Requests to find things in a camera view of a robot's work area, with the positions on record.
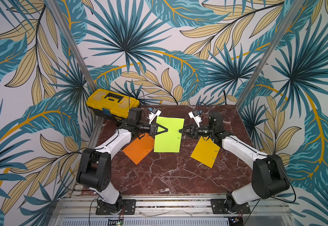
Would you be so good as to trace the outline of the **yellow paper sheet stack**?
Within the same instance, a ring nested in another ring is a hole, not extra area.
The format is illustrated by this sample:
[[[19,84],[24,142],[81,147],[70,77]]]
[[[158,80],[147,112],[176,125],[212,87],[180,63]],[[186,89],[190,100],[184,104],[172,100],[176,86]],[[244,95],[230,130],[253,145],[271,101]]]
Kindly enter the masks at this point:
[[[199,161],[205,166],[212,168],[219,153],[220,147],[210,138],[201,137],[191,154],[191,158]]]

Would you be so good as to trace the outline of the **green paper sheet stack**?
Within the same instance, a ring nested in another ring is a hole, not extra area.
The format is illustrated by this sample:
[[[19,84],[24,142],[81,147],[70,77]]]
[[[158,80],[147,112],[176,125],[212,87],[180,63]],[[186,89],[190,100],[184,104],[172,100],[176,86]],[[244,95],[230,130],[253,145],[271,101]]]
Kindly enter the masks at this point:
[[[156,135],[154,139],[155,153],[179,153],[184,126],[183,118],[157,117],[156,123],[168,129],[167,132]]]

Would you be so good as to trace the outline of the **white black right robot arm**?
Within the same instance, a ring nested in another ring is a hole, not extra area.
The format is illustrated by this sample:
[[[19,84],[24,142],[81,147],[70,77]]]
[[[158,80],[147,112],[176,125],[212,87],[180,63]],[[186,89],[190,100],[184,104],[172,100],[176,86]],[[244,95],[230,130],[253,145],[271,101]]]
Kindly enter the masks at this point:
[[[180,129],[181,134],[194,139],[207,137],[252,169],[251,182],[226,195],[225,205],[229,212],[235,212],[251,201],[272,198],[291,187],[282,159],[276,154],[256,150],[225,130],[223,117],[218,111],[209,112],[208,125],[200,124],[202,118],[198,111],[189,112],[188,115],[195,124]]]

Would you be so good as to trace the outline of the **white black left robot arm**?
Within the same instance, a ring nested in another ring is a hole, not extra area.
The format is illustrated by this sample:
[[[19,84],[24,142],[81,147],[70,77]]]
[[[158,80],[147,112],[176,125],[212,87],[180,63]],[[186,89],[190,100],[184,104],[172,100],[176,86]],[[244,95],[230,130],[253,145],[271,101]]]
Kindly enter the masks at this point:
[[[130,109],[128,117],[119,124],[114,135],[95,148],[86,148],[81,155],[76,176],[77,183],[96,192],[99,199],[106,204],[117,204],[121,196],[111,183],[113,157],[140,133],[155,137],[168,132],[166,127],[154,122],[161,111],[157,108],[149,110],[149,122],[144,123],[141,121],[142,109],[138,107]]]

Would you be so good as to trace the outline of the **orange paper sheet stack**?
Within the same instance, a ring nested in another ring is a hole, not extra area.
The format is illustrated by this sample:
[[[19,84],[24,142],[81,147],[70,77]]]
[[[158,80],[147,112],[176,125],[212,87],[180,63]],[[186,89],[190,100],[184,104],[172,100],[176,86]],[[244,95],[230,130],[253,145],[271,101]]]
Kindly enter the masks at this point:
[[[138,165],[153,149],[154,138],[147,134],[141,140],[136,138],[127,147],[123,149],[123,152],[136,165]]]

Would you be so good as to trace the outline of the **yellow black toolbox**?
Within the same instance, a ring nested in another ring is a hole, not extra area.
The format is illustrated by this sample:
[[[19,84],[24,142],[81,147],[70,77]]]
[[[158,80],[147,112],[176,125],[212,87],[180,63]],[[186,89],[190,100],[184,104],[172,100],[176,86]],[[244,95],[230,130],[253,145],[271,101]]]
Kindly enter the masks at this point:
[[[140,102],[123,94],[97,89],[87,99],[86,104],[96,116],[121,121],[128,118],[129,110],[138,107]]]

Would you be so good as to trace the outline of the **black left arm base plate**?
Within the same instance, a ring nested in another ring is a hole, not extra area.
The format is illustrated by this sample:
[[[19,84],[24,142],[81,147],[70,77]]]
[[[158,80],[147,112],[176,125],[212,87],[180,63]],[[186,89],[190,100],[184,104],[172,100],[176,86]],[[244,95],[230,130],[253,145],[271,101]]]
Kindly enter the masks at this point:
[[[96,215],[134,215],[136,209],[136,200],[118,199],[115,204],[109,204],[103,200],[98,200]]]

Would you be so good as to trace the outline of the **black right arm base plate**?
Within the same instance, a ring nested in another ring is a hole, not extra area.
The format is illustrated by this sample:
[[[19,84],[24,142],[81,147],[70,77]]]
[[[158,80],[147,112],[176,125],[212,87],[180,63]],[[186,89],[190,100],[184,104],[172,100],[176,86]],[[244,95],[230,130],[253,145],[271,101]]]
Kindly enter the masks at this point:
[[[227,199],[211,199],[211,208],[213,214],[249,214],[249,204],[237,204],[232,200]]]

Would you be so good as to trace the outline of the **aluminium corner post right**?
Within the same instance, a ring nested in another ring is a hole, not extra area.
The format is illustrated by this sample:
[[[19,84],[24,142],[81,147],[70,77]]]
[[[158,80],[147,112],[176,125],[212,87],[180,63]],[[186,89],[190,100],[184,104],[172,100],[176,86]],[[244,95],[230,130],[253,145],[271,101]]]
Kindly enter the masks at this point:
[[[236,109],[240,109],[246,99],[246,96],[250,92],[252,86],[256,82],[257,78],[260,75],[260,72],[263,70],[264,66],[266,65],[268,59],[270,58],[271,54],[275,51],[276,47],[278,46],[279,42],[287,32],[287,29],[290,27],[293,19],[297,15],[298,11],[301,9],[301,6],[305,0],[301,1],[294,1],[291,5],[288,14],[284,16],[284,21],[280,24],[278,31],[274,34],[273,39],[269,43],[268,48],[264,52],[262,58],[259,61],[259,64],[255,68],[253,74],[251,75],[250,79],[248,80],[245,88],[243,89],[240,98],[236,103]]]

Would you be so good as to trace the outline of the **aluminium corner post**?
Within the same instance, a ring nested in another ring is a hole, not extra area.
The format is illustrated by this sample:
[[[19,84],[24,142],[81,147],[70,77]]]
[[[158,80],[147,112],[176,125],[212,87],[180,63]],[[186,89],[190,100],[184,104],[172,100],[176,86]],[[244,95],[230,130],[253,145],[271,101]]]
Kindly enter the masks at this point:
[[[63,12],[59,8],[59,5],[57,1],[54,0],[48,0],[46,1],[47,5],[49,6],[53,18],[57,22],[59,28],[61,29],[64,38],[67,41],[68,47],[71,49],[72,54],[77,61],[79,67],[81,68],[81,71],[83,73],[83,76],[92,92],[95,92],[97,90],[96,85],[94,84],[94,81],[90,75],[90,72],[87,68],[87,65],[84,62],[84,59],[79,51],[79,48],[77,46],[76,41],[74,40],[74,37],[71,33],[71,30],[69,28],[69,25],[66,23]]]
[[[251,75],[250,79],[248,80],[245,88],[243,89],[240,98],[236,103],[236,109],[240,109],[246,99],[246,96],[250,92],[252,86],[256,82],[257,78],[260,75],[260,72],[263,70],[264,66],[266,65],[268,59],[270,58],[271,54],[275,51],[276,47],[278,46],[279,42],[287,32],[287,29],[290,27],[293,19],[297,15],[298,11],[301,9],[301,6],[305,0],[301,1],[294,1],[291,5],[288,14],[284,16],[284,21],[280,24],[278,31],[274,34],[273,39],[269,43],[268,48],[264,52],[262,58],[259,61],[259,64],[255,68],[253,74]]]

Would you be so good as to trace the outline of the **aluminium front rail frame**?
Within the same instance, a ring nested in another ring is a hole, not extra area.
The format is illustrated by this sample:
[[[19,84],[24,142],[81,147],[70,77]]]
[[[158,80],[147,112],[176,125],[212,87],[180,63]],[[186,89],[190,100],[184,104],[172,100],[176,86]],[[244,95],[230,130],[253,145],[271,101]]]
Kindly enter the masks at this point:
[[[60,200],[50,226],[295,226],[288,204],[268,199],[249,203],[244,211],[224,213],[225,195],[125,195],[122,216],[103,214],[93,196]]]

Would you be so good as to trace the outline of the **aluminium corner post left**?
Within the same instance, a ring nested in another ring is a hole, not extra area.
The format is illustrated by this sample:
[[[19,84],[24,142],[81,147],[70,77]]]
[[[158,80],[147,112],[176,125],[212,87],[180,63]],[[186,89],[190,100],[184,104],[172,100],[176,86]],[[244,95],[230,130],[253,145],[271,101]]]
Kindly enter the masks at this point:
[[[90,75],[90,72],[87,68],[87,65],[84,62],[84,59],[79,51],[79,48],[77,46],[76,41],[74,40],[74,37],[71,33],[71,30],[69,28],[69,25],[66,23],[63,12],[59,8],[59,5],[57,1],[54,0],[48,0],[46,1],[47,5],[49,6],[53,18],[57,22],[59,28],[61,29],[64,38],[67,41],[68,47],[71,49],[72,54],[77,61],[79,67],[81,68],[81,71],[83,73],[83,76],[92,92],[95,92],[97,90],[96,85],[94,84],[94,81]]]

